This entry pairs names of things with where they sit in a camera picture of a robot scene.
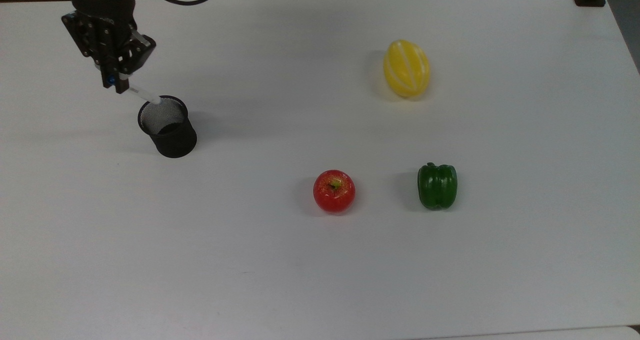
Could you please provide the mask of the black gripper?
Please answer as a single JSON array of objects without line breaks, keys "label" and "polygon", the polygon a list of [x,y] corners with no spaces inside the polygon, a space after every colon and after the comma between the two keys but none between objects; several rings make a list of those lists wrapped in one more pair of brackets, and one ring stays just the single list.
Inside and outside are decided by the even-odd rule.
[{"label": "black gripper", "polygon": [[130,89],[130,75],[142,68],[157,44],[137,31],[134,21],[123,27],[114,20],[74,11],[61,18],[78,50],[102,66],[102,85],[115,86],[117,94]]}]

